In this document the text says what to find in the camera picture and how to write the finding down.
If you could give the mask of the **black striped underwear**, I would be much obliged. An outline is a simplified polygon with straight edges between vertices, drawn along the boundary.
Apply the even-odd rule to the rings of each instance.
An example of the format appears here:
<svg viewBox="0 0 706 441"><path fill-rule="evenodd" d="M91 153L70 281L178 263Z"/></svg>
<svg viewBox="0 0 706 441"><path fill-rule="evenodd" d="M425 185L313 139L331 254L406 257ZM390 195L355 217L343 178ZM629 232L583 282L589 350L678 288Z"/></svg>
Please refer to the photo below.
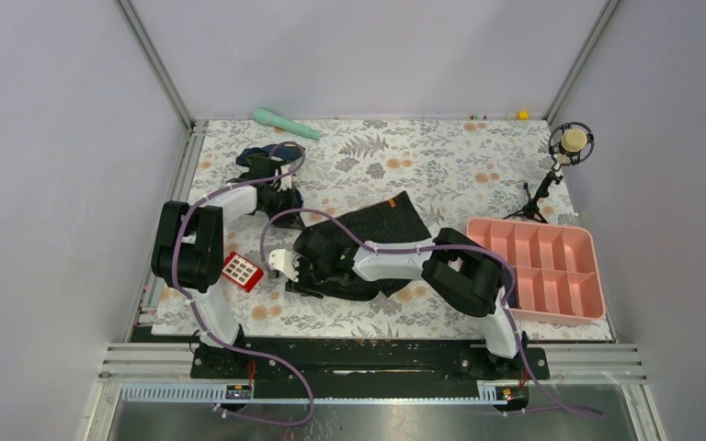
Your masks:
<svg viewBox="0 0 706 441"><path fill-rule="evenodd" d="M412 243L431 237L405 191L386 201L350 211L337 219L364 242ZM407 280L402 279L355 280L349 286L320 290L325 297L366 302L379 294L389 297L408 284Z"/></svg>

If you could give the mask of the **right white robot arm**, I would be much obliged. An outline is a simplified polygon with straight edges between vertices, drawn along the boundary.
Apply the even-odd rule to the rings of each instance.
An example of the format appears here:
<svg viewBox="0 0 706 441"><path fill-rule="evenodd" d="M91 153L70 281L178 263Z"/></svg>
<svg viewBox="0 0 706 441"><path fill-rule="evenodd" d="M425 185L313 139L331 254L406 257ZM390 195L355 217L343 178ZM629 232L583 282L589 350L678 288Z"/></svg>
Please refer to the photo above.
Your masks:
<svg viewBox="0 0 706 441"><path fill-rule="evenodd" d="M268 264L287 278L288 289L315 297L364 301L364 289L377 295L387 281L422 281L454 310L476 319L499 377L512 379L527 365L523 334L508 303L517 287L515 268L451 228L413 243L356 240L347 247L320 232L303 232L291 249L271 252Z"/></svg>

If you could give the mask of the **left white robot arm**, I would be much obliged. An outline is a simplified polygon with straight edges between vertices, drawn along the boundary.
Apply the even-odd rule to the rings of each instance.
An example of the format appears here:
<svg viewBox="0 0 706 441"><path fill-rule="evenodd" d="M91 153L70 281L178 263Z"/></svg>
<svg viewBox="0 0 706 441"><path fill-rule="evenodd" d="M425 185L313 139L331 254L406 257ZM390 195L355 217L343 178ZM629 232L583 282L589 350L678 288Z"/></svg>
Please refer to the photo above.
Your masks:
<svg viewBox="0 0 706 441"><path fill-rule="evenodd" d="M227 221L262 212L273 217L302 204L293 184L304 157L296 164L258 156L242 175L195 203L170 200L161 210L151 270L178 291L199 327L199 339L218 347L213 365L228 378L245 372L248 357L239 342L242 325L222 293L216 291L224 269Z"/></svg>

